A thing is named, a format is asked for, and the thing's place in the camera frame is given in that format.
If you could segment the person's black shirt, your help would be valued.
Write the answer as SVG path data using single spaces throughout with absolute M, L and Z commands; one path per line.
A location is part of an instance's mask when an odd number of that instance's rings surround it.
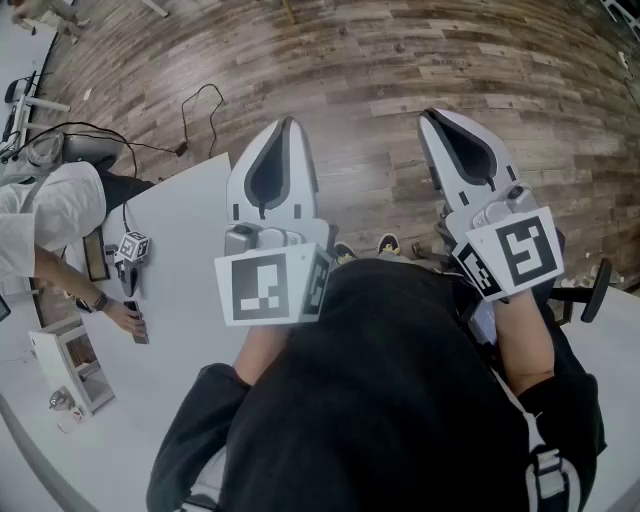
M 253 386 L 203 367 L 169 427 L 148 512 L 538 512 L 547 477 L 589 498 L 606 446 L 596 378 L 534 299 L 554 376 L 519 396 L 464 331 L 451 282 L 382 255 L 338 266 Z

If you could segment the grey office chair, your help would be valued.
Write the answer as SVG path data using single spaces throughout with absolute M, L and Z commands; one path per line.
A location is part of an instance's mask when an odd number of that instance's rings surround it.
M 93 133 L 66 135 L 61 152 L 63 163 L 88 162 L 97 171 L 109 171 L 117 162 L 122 143 Z

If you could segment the white open cabinet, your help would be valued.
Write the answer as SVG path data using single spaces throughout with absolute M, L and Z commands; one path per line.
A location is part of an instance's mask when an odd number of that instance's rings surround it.
M 40 330 L 29 331 L 28 335 L 52 391 L 71 397 L 74 406 L 84 415 L 92 416 L 115 398 L 97 358 L 88 363 L 74 361 L 72 348 L 78 342 L 89 343 L 79 314 Z

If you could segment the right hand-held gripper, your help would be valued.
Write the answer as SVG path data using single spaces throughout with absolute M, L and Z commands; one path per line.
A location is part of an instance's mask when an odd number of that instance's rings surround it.
M 549 208 L 517 180 L 504 142 L 475 120 L 430 108 L 418 135 L 436 190 L 444 196 L 452 255 L 485 301 L 496 301 L 547 282 L 564 271 Z

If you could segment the spare hand-held gripper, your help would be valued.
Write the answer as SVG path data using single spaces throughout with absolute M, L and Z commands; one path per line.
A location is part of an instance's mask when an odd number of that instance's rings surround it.
M 119 244 L 108 244 L 104 248 L 107 265 L 115 268 L 126 297 L 132 297 L 136 292 L 150 245 L 148 236 L 139 231 L 129 231 Z

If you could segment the person's right forearm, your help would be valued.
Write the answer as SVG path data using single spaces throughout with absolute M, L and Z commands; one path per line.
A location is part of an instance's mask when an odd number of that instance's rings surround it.
M 554 346 L 531 290 L 494 303 L 497 344 L 516 396 L 554 376 Z

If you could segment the white table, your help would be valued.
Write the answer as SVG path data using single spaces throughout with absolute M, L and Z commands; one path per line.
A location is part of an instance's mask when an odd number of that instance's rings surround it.
M 44 131 L 50 126 L 34 123 L 31 114 L 36 108 L 69 113 L 69 105 L 38 98 L 36 93 L 41 73 L 33 71 L 29 76 L 14 80 L 7 87 L 4 101 L 11 107 L 4 132 L 0 139 L 0 160 L 6 162 L 6 155 L 22 147 L 32 130 Z

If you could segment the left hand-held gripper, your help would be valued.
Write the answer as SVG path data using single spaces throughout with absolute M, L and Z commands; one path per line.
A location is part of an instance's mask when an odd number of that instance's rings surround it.
M 315 215 L 318 191 L 309 141 L 293 117 L 264 128 L 227 180 L 230 220 L 266 220 L 278 210 L 294 219 Z M 215 271 L 228 326 L 316 322 L 332 258 L 323 243 L 278 227 L 226 227 Z

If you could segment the person's left forearm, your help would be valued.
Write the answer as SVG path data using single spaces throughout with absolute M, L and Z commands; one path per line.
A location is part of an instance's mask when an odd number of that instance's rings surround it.
M 291 331 L 287 325 L 252 326 L 233 363 L 238 377 L 253 386 L 284 349 Z

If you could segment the black office chair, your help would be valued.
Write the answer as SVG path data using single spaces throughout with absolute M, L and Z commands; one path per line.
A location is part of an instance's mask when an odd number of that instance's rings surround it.
M 597 269 L 594 284 L 591 287 L 553 288 L 550 298 L 563 303 L 562 319 L 568 323 L 573 314 L 575 303 L 583 304 L 580 320 L 583 323 L 592 323 L 597 316 L 610 286 L 612 263 L 603 258 Z

